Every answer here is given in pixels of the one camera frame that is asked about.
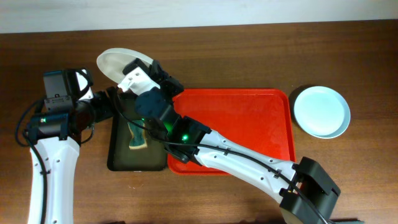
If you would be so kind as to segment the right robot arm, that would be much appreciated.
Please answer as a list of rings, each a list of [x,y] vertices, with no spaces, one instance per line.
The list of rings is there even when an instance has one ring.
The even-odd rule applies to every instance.
[[[135,112],[144,129],[174,158],[221,170],[259,188],[279,204],[286,223],[331,223],[341,191],[317,161],[265,156],[179,115],[172,98],[184,88],[156,60],[146,65],[136,58],[122,67],[122,74],[118,86],[137,95]]]

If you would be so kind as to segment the green and yellow sponge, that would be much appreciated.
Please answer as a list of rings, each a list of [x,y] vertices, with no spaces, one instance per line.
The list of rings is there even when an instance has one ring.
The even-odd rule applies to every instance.
[[[142,127],[145,127],[143,120],[134,120],[134,122]],[[129,142],[130,150],[140,150],[148,147],[145,130],[133,123],[128,122],[128,128],[131,133],[131,140]]]

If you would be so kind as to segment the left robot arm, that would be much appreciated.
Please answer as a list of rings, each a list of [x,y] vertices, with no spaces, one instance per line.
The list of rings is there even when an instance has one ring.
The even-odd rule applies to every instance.
[[[65,95],[44,100],[47,111],[36,111],[23,137],[32,158],[28,223],[73,223],[73,189],[83,130],[111,118],[114,87],[78,99]]]

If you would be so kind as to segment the white plate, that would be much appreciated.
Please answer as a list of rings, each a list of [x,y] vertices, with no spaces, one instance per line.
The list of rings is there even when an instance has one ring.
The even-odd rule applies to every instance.
[[[135,59],[140,59],[149,67],[153,59],[135,50],[111,48],[102,52],[96,59],[99,70],[110,80],[120,84],[124,79],[124,67]]]

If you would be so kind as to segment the light blue plate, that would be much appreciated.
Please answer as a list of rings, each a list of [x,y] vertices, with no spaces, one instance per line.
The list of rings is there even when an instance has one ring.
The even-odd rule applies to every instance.
[[[341,136],[351,121],[347,101],[337,91],[325,86],[312,86],[298,94],[293,112],[303,131],[321,139]]]

